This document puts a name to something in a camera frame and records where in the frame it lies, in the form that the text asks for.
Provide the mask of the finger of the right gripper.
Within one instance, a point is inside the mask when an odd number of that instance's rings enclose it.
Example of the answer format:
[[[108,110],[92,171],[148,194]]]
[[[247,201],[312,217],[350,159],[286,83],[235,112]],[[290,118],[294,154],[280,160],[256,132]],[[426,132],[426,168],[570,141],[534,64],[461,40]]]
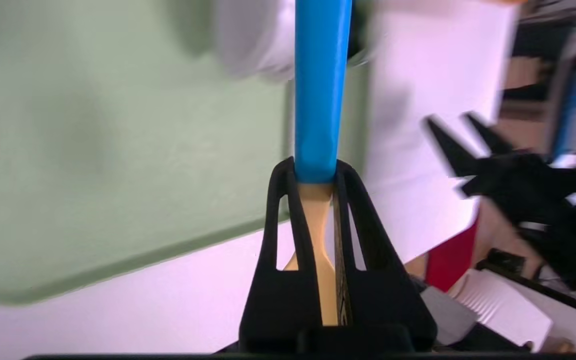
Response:
[[[455,177],[475,176],[478,159],[455,140],[434,116],[427,116],[425,123]]]
[[[494,129],[482,123],[477,114],[465,114],[464,116],[487,145],[492,155],[509,154],[514,151],[514,146]]]

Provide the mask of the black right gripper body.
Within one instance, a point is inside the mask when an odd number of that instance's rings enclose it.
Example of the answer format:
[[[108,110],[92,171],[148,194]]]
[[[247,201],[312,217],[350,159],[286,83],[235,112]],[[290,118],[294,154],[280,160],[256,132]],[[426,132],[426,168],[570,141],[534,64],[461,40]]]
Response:
[[[475,162],[461,191],[492,200],[512,224],[551,225],[576,212],[568,199],[576,193],[576,167],[553,168],[526,151],[495,154]]]

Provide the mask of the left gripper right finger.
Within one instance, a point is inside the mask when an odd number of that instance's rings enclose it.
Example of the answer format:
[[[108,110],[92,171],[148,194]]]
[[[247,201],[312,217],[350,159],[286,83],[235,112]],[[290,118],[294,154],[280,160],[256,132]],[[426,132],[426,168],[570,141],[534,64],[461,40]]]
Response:
[[[347,162],[334,177],[334,268],[338,320],[356,330],[405,330],[429,351],[436,323],[390,240],[365,184]]]

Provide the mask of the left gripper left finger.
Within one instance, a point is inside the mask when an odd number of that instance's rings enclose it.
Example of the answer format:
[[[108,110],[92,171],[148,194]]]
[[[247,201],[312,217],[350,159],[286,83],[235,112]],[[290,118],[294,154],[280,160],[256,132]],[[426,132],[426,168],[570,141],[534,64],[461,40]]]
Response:
[[[298,269],[277,268],[281,199],[288,199]],[[298,194],[292,157],[277,164],[266,201],[262,246],[240,322],[243,351],[308,351],[323,325],[313,244]]]

